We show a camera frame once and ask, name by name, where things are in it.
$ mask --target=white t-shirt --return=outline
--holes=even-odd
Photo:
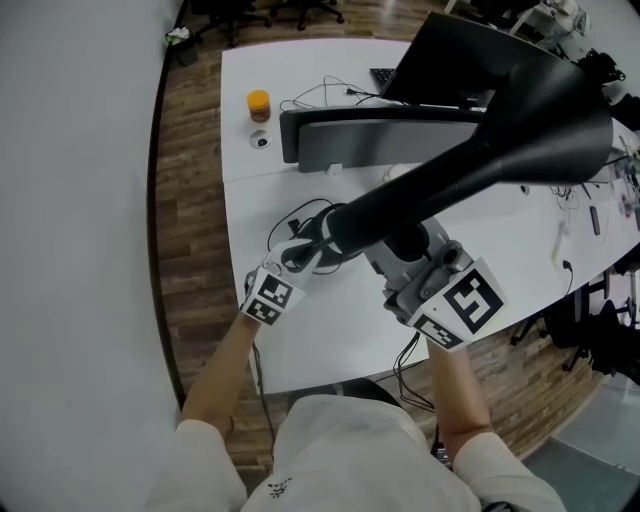
[[[218,430],[183,421],[147,510],[479,512],[504,501],[516,510],[564,511],[553,488],[495,434],[468,441],[452,473],[430,455],[411,417],[383,402],[301,398],[278,431],[274,456],[273,474],[247,499]]]

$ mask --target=office chair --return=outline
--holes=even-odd
[[[202,43],[202,34],[226,23],[229,47],[235,48],[238,46],[238,41],[233,37],[233,26],[236,21],[261,21],[265,27],[270,27],[272,25],[271,20],[266,16],[257,16],[245,12],[256,10],[253,6],[254,1],[224,0],[212,2],[211,0],[192,0],[191,11],[193,14],[207,14],[209,16],[209,23],[194,34],[196,42]]]
[[[571,326],[589,315],[589,295],[603,290],[604,298],[609,298],[609,288],[611,284],[609,273],[605,272],[603,277],[602,281],[598,281],[595,284],[586,284],[571,295],[555,302],[539,313],[531,315],[522,330],[522,334],[520,334],[520,336],[511,337],[511,344],[515,347],[520,343],[527,334],[529,334],[529,331],[538,319],[542,318],[544,319],[545,328],[540,330],[540,337],[546,338],[551,335],[554,339],[554,343],[558,345],[558,343],[556,343],[556,338],[564,338],[564,331],[567,327],[566,324]]]
[[[330,0],[329,3],[331,5],[336,5],[338,3],[338,0]],[[305,28],[307,28],[304,24],[304,20],[307,17],[307,12],[312,7],[320,9],[321,11],[335,14],[338,17],[338,23],[344,23],[342,13],[340,11],[332,9],[328,5],[325,5],[324,3],[322,3],[322,0],[287,0],[286,2],[272,6],[270,14],[271,16],[276,17],[280,9],[289,9],[294,7],[302,8],[302,11],[300,12],[300,18],[298,18],[298,30],[304,30]]]
[[[618,314],[630,313],[631,325],[621,324]],[[570,366],[571,371],[580,357],[591,356],[591,369],[605,375],[622,373],[640,384],[640,332],[635,325],[635,304],[617,308],[608,300],[598,315],[589,315],[577,325],[576,337],[582,340]]]

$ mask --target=computer monitor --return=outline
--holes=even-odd
[[[431,13],[380,97],[413,105],[486,107],[521,62],[558,57],[490,27]]]
[[[280,114],[282,158],[300,172],[425,162],[467,140],[482,116],[400,105],[291,110]]]

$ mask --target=orange jar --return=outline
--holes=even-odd
[[[247,105],[251,119],[256,123],[264,123],[271,117],[271,105],[267,91],[252,91],[247,95]]]

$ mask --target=wooden floor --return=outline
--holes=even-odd
[[[258,1],[258,8],[274,2]],[[340,0],[346,23],[312,12],[307,30],[296,29],[295,13],[283,11],[272,28],[243,27],[241,45],[317,37],[376,37],[410,41],[435,0]],[[206,18],[188,14],[185,24],[197,29]],[[169,73],[158,150],[158,256],[164,306],[173,350],[184,387],[189,388],[207,357],[215,350],[236,314],[220,163],[220,67],[226,40],[209,32],[199,61],[173,67]],[[516,454],[535,446],[558,427],[593,392],[600,378],[582,361],[570,373],[561,370],[572,353],[538,339],[535,330],[517,348],[509,338],[517,326],[477,342],[471,348],[474,367],[489,396],[496,431]],[[408,381],[430,396],[429,362],[410,369]],[[397,394],[395,379],[381,383]],[[268,398],[280,423],[286,396]],[[407,408],[433,436],[435,418]],[[247,378],[228,440],[232,458],[249,488],[271,466],[270,438],[251,377]]]

